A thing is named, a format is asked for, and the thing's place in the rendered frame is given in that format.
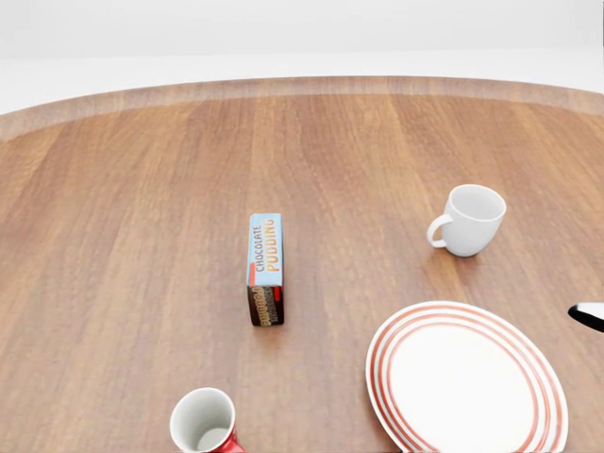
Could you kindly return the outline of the red mug with white inside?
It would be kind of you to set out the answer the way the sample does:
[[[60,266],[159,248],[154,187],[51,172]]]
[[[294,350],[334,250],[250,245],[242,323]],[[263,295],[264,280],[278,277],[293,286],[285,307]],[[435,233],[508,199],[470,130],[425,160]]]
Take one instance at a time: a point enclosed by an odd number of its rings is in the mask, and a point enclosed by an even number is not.
[[[177,402],[170,435],[183,453],[247,453],[237,440],[231,398],[213,387],[194,389]]]

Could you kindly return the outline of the white plate with red rings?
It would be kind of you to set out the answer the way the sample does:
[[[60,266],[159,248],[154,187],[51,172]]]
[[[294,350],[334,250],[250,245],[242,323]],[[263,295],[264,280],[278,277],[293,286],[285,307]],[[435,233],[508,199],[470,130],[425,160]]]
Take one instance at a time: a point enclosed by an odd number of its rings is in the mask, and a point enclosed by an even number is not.
[[[402,453],[562,453],[569,413],[560,379],[517,327],[461,302],[428,301],[375,332],[365,381]]]

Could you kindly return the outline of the chocolate pudding box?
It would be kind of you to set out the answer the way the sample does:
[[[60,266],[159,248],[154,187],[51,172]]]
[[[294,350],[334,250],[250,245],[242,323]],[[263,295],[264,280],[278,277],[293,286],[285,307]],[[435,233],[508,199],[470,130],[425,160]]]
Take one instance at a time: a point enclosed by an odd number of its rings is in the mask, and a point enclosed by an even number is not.
[[[252,325],[283,325],[284,258],[280,213],[254,213],[250,216],[246,287]]]

